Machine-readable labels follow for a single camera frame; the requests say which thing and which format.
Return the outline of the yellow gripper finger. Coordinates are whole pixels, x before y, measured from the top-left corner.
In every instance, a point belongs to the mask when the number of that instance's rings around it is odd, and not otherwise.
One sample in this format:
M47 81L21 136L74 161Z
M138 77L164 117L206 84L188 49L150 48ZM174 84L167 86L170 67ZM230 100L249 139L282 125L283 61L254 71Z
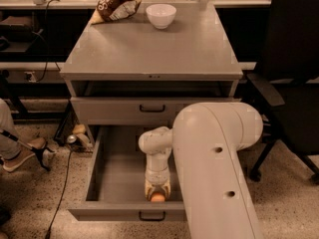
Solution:
M161 189L161 192L162 192L164 199L168 200L170 197L170 193L171 193L170 180L168 180L164 184L162 184L160 186L160 189Z
M145 197L147 200L152 199L155 189L156 188L148 180L145 181Z

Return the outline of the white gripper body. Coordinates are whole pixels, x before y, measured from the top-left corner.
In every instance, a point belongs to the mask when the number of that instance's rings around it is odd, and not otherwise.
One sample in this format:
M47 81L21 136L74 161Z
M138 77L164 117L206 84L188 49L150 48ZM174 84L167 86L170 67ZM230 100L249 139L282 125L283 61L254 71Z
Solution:
M146 170L145 173L146 180L148 180L155 188L159 188L166 181L170 180L169 170L166 168L162 171L152 171L150 169Z

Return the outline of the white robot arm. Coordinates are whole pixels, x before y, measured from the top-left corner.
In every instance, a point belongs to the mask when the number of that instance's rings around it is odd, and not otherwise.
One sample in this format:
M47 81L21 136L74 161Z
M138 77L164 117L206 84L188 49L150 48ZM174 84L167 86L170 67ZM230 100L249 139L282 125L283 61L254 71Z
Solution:
M191 239L263 239L237 153L263 130L259 112L245 103L198 103L173 126L140 136L147 155L146 197L167 186L175 162Z

